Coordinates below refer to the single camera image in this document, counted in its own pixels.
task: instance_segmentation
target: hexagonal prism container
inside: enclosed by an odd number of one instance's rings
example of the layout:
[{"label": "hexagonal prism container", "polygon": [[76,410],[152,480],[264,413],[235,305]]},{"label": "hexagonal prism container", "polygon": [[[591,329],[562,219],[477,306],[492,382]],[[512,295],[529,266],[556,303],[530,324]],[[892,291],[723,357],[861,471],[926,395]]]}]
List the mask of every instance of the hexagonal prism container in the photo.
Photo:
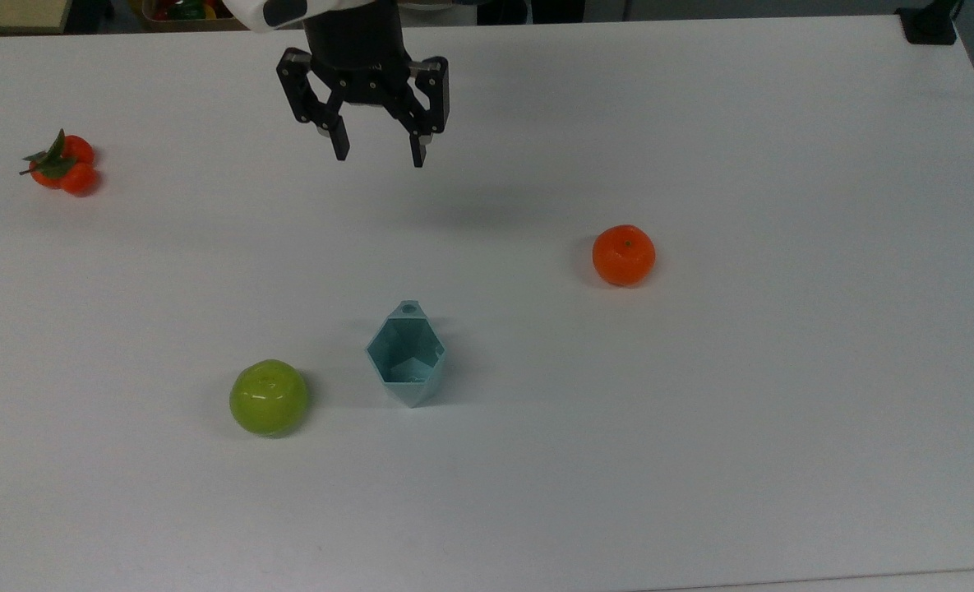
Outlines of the hexagonal prism container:
[{"label": "hexagonal prism container", "polygon": [[388,315],[366,352],[386,389],[408,407],[439,390],[446,348],[417,300],[404,300]]}]

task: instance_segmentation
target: leaf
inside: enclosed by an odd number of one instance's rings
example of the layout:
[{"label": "leaf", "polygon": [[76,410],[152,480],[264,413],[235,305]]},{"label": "leaf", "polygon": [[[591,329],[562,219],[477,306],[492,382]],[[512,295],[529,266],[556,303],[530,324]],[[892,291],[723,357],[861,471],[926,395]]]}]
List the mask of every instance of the leaf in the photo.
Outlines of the leaf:
[{"label": "leaf", "polygon": [[49,179],[62,179],[63,175],[70,172],[71,166],[76,164],[77,158],[61,158],[54,161],[44,159],[42,164],[35,166],[35,171]]},{"label": "leaf", "polygon": [[59,130],[59,135],[55,137],[55,142],[52,142],[52,147],[44,154],[44,160],[56,160],[62,157],[62,146],[65,145],[66,141],[67,135]]}]

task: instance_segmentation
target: floor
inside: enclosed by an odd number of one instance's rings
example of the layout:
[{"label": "floor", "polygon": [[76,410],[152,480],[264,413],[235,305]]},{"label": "floor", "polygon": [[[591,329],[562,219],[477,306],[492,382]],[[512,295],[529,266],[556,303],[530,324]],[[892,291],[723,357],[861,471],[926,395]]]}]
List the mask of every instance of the floor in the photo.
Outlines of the floor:
[{"label": "floor", "polygon": [[[114,18],[104,22],[100,33],[133,33],[140,22],[128,0],[111,0]],[[927,0],[587,0],[585,20],[675,20],[704,18],[761,18],[762,16],[891,15],[898,7],[923,7]],[[464,24],[474,22],[468,8],[452,12],[415,15],[416,24]],[[958,30],[974,64],[974,0],[967,0],[957,21]]]}]

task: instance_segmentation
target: table surface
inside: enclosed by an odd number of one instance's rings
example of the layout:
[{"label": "table surface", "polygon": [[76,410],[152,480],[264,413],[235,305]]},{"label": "table surface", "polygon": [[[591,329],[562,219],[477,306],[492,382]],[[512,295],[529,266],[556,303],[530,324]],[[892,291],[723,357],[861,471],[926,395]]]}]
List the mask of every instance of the table surface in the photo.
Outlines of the table surface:
[{"label": "table surface", "polygon": [[[630,591],[974,569],[974,72],[895,16],[408,30],[292,120],[300,31],[0,39],[0,590]],[[73,56],[95,55],[95,60]],[[2,64],[8,70],[2,72]],[[65,127],[104,185],[16,175]],[[632,222],[659,269],[602,284]],[[434,405],[363,348],[418,299]],[[285,439],[238,372],[306,372]]]},{"label": "table surface", "polygon": [[62,33],[71,0],[0,0],[0,33]]}]

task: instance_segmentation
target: apple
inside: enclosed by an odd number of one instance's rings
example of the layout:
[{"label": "apple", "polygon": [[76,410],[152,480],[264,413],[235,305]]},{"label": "apple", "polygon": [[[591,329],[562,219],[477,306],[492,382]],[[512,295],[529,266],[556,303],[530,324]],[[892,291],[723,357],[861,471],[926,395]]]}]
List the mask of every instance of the apple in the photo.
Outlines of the apple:
[{"label": "apple", "polygon": [[231,389],[231,415],[247,431],[283,436],[307,413],[307,385],[290,364],[267,359],[246,368]]}]

